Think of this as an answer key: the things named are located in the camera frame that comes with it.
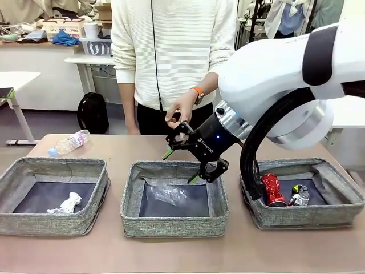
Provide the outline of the person's left hand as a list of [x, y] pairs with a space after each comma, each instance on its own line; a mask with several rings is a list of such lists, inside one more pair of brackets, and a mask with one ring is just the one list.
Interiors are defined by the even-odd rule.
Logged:
[[191, 120], [197, 97], [198, 92], [190, 89], [173, 102], [165, 116], [165, 121], [170, 128], [176, 128], [181, 122]]

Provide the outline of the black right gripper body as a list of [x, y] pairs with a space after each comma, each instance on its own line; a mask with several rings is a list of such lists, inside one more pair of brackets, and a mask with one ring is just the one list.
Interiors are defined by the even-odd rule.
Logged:
[[200, 162], [218, 161], [221, 154], [238, 143], [239, 139], [224, 129], [216, 114], [212, 114], [189, 136], [189, 151]]

